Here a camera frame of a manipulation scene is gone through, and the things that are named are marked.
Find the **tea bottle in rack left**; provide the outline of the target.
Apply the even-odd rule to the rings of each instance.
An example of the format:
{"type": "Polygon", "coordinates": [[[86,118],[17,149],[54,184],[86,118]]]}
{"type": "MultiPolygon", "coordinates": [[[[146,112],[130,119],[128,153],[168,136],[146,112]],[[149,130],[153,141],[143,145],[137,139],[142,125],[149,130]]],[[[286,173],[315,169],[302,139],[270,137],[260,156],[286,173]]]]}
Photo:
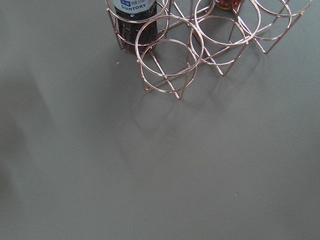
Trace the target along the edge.
{"type": "MultiPolygon", "coordinates": [[[[118,20],[118,30],[122,37],[121,43],[125,50],[134,54],[135,42],[138,32],[144,26],[139,21],[147,20],[157,14],[157,2],[155,0],[113,0],[115,13],[122,19],[118,20]]],[[[158,38],[157,22],[152,22],[144,28],[138,40],[138,50],[144,51],[147,44],[158,38]]]]}

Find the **tea bottle in rack right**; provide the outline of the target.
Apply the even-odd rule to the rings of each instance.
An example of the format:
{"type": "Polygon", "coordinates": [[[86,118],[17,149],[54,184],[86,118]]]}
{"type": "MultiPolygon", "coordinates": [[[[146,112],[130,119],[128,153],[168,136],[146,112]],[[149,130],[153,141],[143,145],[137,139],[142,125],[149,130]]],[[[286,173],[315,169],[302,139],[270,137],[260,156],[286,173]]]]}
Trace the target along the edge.
{"type": "Polygon", "coordinates": [[[232,10],[242,2],[242,0],[215,0],[215,5],[222,10],[232,10]]]}

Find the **tea bottle in rack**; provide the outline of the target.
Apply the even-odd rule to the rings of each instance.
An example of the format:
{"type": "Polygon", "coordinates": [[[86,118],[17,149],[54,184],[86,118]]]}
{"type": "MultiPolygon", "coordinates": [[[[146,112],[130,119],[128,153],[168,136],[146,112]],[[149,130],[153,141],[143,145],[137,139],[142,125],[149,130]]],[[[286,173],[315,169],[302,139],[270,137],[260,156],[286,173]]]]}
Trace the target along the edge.
{"type": "MultiPolygon", "coordinates": [[[[121,43],[125,50],[134,54],[135,42],[138,32],[144,26],[139,21],[147,20],[157,14],[157,2],[155,0],[113,0],[115,13],[122,19],[118,20],[118,30],[122,37],[121,43]]],[[[138,40],[138,50],[144,51],[147,44],[158,38],[157,22],[152,22],[144,28],[138,40]]]]}
{"type": "Polygon", "coordinates": [[[222,10],[232,10],[242,2],[242,0],[215,0],[215,5],[222,10]]]}

